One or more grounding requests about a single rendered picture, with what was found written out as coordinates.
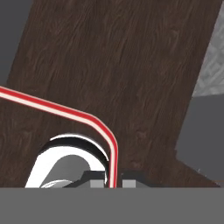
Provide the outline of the white and black round object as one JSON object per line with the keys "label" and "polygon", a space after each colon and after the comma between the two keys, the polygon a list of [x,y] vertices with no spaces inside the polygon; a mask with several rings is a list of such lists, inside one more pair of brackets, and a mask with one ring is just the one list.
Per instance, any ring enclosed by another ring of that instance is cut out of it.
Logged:
{"label": "white and black round object", "polygon": [[63,188],[79,180],[85,171],[105,172],[104,183],[108,184],[109,157],[105,150],[87,136],[60,134],[41,148],[25,187]]}

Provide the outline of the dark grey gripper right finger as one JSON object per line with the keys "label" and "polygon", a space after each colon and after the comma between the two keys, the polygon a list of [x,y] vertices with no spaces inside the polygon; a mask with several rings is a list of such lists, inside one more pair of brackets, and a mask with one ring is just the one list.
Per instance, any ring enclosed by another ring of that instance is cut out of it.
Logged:
{"label": "dark grey gripper right finger", "polygon": [[140,171],[124,171],[121,178],[123,188],[153,187],[153,184]]}

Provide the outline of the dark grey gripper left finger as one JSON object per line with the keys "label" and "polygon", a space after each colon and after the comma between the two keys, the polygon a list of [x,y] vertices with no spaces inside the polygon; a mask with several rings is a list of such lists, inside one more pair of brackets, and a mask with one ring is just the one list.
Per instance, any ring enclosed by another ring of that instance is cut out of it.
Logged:
{"label": "dark grey gripper left finger", "polygon": [[104,171],[85,171],[79,180],[66,185],[66,188],[103,188],[105,186],[104,180]]}

